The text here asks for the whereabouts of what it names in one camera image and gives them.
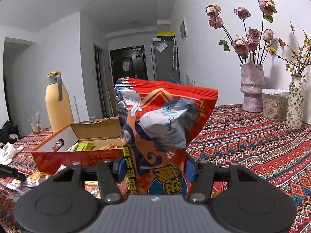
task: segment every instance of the pink rose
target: pink rose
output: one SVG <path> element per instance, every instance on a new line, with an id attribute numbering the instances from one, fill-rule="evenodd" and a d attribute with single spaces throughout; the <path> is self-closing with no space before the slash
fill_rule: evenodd
<path id="1" fill-rule="evenodd" d="M 208 24 L 215 29 L 219 29 L 222 26 L 222 20 L 220 17 L 210 16 Z"/>
<path id="2" fill-rule="evenodd" d="M 272 13 L 276 13 L 273 0 L 258 0 L 260 10 L 267 16 L 271 16 Z"/>
<path id="3" fill-rule="evenodd" d="M 215 16 L 215 17 L 217 17 L 219 13 L 221 13 L 220 7 L 215 3 L 207 5 L 205 7 L 205 12 L 208 16 Z"/>
<path id="4" fill-rule="evenodd" d="M 235 41 L 231 43 L 235 52 L 239 55 L 247 54 L 249 51 L 248 43 L 245 42 L 243 37 L 235 38 Z"/>
<path id="5" fill-rule="evenodd" d="M 285 46 L 285 45 L 286 45 L 285 42 L 284 42 L 282 39 L 279 38 L 279 47 L 280 47 L 281 49 L 284 49 L 284 46 Z"/>
<path id="6" fill-rule="evenodd" d="M 248 27 L 247 38 L 250 38 L 255 42 L 259 42 L 260 31 L 257 29 L 252 29 L 251 27 Z"/>
<path id="7" fill-rule="evenodd" d="M 262 34 L 262 39 L 270 43 L 272 38 L 273 38 L 273 31 L 271 29 L 266 29 Z"/>
<path id="8" fill-rule="evenodd" d="M 248 38 L 246 42 L 248 43 L 248 48 L 250 51 L 257 50 L 258 42 L 253 41 L 251 38 Z"/>
<path id="9" fill-rule="evenodd" d="M 249 13 L 249 10 L 245 9 L 244 7 L 238 7 L 237 9 L 234 9 L 234 13 L 241 19 L 245 20 L 247 17 L 250 17 L 251 14 Z"/>

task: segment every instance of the pink ceramic vase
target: pink ceramic vase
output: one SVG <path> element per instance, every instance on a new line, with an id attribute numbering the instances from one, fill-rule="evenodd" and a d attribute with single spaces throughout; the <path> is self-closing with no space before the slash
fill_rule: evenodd
<path id="1" fill-rule="evenodd" d="M 259 64 L 241 64 L 241 92 L 244 93 L 243 110 L 262 111 L 263 67 Z"/>

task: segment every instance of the plastic container with lid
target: plastic container with lid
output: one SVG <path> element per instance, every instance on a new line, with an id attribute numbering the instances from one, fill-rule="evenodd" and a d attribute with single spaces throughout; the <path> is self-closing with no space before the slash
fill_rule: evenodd
<path id="1" fill-rule="evenodd" d="M 263 116 L 275 122 L 286 120 L 288 91 L 262 89 Z"/>

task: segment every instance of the glass cup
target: glass cup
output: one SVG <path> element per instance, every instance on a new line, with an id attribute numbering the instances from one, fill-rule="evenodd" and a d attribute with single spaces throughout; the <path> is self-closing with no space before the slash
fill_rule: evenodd
<path id="1" fill-rule="evenodd" d="M 34 135 L 37 135 L 41 132 L 41 123 L 40 123 L 40 118 L 38 116 L 36 117 L 31 117 L 28 119 L 30 127 L 32 129 L 32 133 Z"/>

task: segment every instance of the ceiling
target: ceiling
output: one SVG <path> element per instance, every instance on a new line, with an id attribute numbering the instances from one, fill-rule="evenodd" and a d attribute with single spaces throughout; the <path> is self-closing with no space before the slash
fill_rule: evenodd
<path id="1" fill-rule="evenodd" d="M 106 33 L 170 19 L 175 0 L 1 0 L 0 25 L 32 32 L 82 11 Z"/>

